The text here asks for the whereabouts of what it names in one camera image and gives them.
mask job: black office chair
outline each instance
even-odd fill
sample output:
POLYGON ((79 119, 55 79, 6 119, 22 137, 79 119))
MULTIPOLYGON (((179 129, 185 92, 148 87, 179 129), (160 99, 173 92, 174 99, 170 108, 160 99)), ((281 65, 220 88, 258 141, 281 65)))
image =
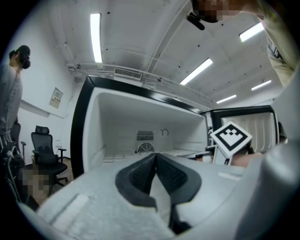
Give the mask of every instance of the black office chair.
POLYGON ((34 153, 35 164, 39 165, 42 170, 47 171, 48 175, 53 175, 54 177, 54 184, 49 191, 50 195, 55 184, 62 187, 64 186, 59 181, 65 180, 68 182, 68 178, 57 178, 56 176, 65 171, 68 167, 62 162, 63 151, 66 151, 66 149, 59 148, 60 157, 54 154, 52 146, 53 138, 49 133, 49 128, 36 126, 36 131, 31 133, 31 138, 34 146, 32 152, 34 153))
MULTIPOLYGON (((11 140, 15 143, 19 153, 21 154, 20 148, 19 148, 19 135, 21 131, 21 125, 19 123, 14 123, 13 127, 10 130, 10 137, 11 140)), ((22 144, 22 150, 23 150, 23 159, 25 161, 25 154, 24 154, 24 148, 26 146, 25 142, 21 142, 22 144)))

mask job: chair armrest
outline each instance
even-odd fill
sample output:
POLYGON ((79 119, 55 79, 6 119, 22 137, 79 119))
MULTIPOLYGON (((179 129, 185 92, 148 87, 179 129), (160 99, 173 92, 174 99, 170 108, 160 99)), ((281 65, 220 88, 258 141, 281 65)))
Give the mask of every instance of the chair armrest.
POLYGON ((62 153, 63 153, 64 151, 67 151, 67 149, 64 149, 64 148, 58 148, 58 150, 60 151, 60 160, 61 160, 61 163, 62 163, 62 159, 63 159, 62 153))

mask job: white ceiling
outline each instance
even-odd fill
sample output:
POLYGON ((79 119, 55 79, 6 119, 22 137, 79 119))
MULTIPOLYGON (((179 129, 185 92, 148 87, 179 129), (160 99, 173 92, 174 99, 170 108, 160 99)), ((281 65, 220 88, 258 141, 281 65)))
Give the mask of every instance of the white ceiling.
POLYGON ((80 64, 82 73, 96 69, 109 74, 114 66, 107 65, 116 65, 180 83, 210 58, 213 64, 186 85, 204 96, 202 104, 233 94, 238 97, 232 101, 240 101, 255 94, 251 88, 263 80, 273 80, 268 88, 279 87, 265 34, 240 41, 239 34, 259 21, 255 16, 242 13, 226 21, 202 22, 205 30, 200 31, 185 19, 191 8, 190 0, 53 0, 48 9, 57 44, 67 43, 67 50, 60 48, 66 64, 80 64), (91 13, 101 13, 99 67, 91 45, 91 13))

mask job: fluorescent light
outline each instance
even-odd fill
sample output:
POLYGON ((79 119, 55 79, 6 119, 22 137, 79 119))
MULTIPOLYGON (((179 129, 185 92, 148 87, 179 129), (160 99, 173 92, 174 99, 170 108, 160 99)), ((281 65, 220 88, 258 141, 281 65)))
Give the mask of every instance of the fluorescent light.
POLYGON ((257 33, 261 32, 263 30, 263 25, 261 22, 259 22, 258 24, 252 26, 251 28, 249 28, 248 30, 244 31, 243 33, 241 33, 240 39, 242 40, 242 42, 245 42, 247 39, 253 37, 254 35, 256 35, 257 33))
POLYGON ((262 84, 257 85, 256 87, 253 87, 251 90, 254 91, 254 90, 258 89, 258 88, 261 88, 261 87, 263 87, 265 85, 270 84, 271 82, 272 82, 272 80, 268 80, 267 82, 264 82, 262 84))
POLYGON ((199 73, 201 73, 204 69, 209 67, 212 64, 212 60, 209 58, 204 61, 199 67, 196 68, 189 76, 187 76, 184 80, 181 81, 181 85, 186 85, 189 81, 191 81, 194 77, 196 77, 199 73))
POLYGON ((94 51, 95 62, 102 62, 101 43, 100 43, 100 21, 101 14, 90 15, 90 34, 94 51))
POLYGON ((223 99, 223 100, 220 100, 220 101, 217 101, 217 104, 222 103, 222 102, 225 102, 225 101, 228 101, 228 100, 233 99, 233 98, 236 98, 236 95, 233 95, 233 96, 231 96, 231 97, 227 97, 227 98, 225 98, 225 99, 223 99))

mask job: person wearing vr headset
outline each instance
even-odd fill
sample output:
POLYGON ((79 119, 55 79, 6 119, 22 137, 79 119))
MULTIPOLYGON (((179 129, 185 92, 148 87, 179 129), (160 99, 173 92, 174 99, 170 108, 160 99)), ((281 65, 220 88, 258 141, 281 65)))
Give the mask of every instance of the person wearing vr headset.
POLYGON ((240 12, 256 15, 268 40, 268 57, 283 87, 293 78, 300 52, 287 26, 281 20, 288 12, 278 0, 192 0, 194 14, 203 21, 216 23, 240 12))
POLYGON ((0 66, 0 152, 11 142, 10 130, 22 98, 22 69, 30 67, 30 48, 22 45, 9 53, 9 65, 0 66))

